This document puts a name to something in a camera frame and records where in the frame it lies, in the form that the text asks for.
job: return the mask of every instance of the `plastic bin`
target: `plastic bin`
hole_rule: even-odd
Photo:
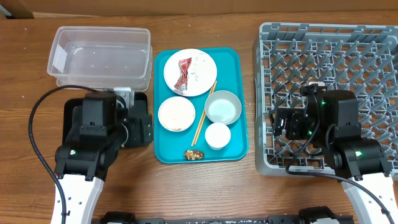
[[[266,22],[253,47],[256,82],[256,169],[288,175],[286,165],[304,141],[272,135],[269,114],[304,108],[299,88],[312,81],[351,90],[359,100],[362,137],[380,142],[398,179],[398,27]],[[290,170],[334,174],[320,149],[309,146]]]
[[[131,87],[146,91],[151,69],[152,47],[147,29],[60,27],[47,73],[57,78],[58,86]]]

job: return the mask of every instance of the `gray bowl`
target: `gray bowl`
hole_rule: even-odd
[[[205,111],[207,117],[213,123],[229,125],[241,115],[242,104],[235,94],[230,91],[220,90],[207,98]]]

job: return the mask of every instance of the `red candy wrapper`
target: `red candy wrapper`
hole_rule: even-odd
[[[191,65],[192,58],[183,59],[178,61],[181,75],[174,87],[181,92],[184,92],[188,88],[188,68]]]

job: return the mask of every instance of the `chopsticks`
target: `chopsticks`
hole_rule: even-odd
[[[214,93],[214,89],[216,88],[216,85],[217,85],[217,81],[215,81],[213,87],[211,87],[209,96]],[[199,138],[199,135],[200,135],[200,131],[201,131],[201,127],[203,126],[203,122],[205,121],[205,118],[206,118],[206,113],[205,113],[205,109],[203,109],[203,112],[202,112],[200,120],[199,120],[197,131],[195,133],[195,136],[193,137],[193,141],[192,141],[191,147],[193,147],[198,141],[198,138]]]

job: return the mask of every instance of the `gray basket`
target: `gray basket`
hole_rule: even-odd
[[[323,81],[328,90],[351,90],[359,100],[362,135],[378,140],[398,179],[398,27],[266,22],[253,47],[256,82],[256,169],[288,175],[285,166],[303,141],[272,135],[269,113],[303,108],[299,88]],[[291,170],[334,174],[306,148]]]

